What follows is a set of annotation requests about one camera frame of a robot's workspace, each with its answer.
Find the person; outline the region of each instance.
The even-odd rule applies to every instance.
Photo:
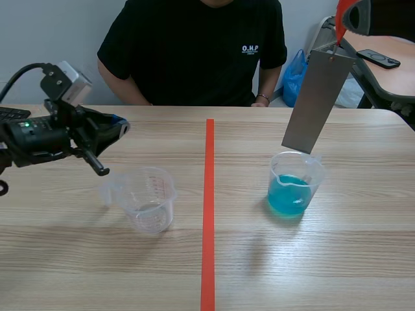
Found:
[[[281,4],[128,0],[98,58],[104,81],[127,104],[267,107],[287,60]]]

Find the bracelet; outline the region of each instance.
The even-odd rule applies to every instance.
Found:
[[[271,103],[270,98],[269,98],[268,96],[266,96],[265,94],[258,94],[257,98],[258,98],[258,97],[263,97],[263,98],[265,98],[265,99],[268,101],[268,104],[270,104],[270,103]]]

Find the wooden table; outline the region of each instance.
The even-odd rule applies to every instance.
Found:
[[[415,103],[415,44],[387,36],[365,37],[347,31],[342,46],[352,55],[357,51],[370,49],[397,59],[401,66],[383,69],[366,60],[357,59],[358,73],[353,75],[361,80],[359,73],[367,79],[375,93],[389,102]],[[370,90],[365,90],[371,97]]]
[[[174,222],[135,233],[81,159],[6,170],[0,310],[200,308],[206,119],[216,123],[216,310],[412,311],[415,134],[394,113],[336,109],[315,147],[329,170],[303,218],[267,211],[290,109],[95,107],[132,131],[105,165],[176,180]]]

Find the metal plate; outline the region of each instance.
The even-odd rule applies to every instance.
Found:
[[[341,55],[311,51],[309,67],[282,145],[306,154],[314,145],[355,61]]]

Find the plastic measuring cup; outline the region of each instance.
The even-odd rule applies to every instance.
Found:
[[[299,215],[308,208],[326,176],[321,157],[283,152],[271,160],[268,202],[273,211]]]
[[[173,220],[173,203],[177,197],[168,172],[156,167],[112,174],[100,189],[106,205],[122,207],[134,229],[160,233]]]

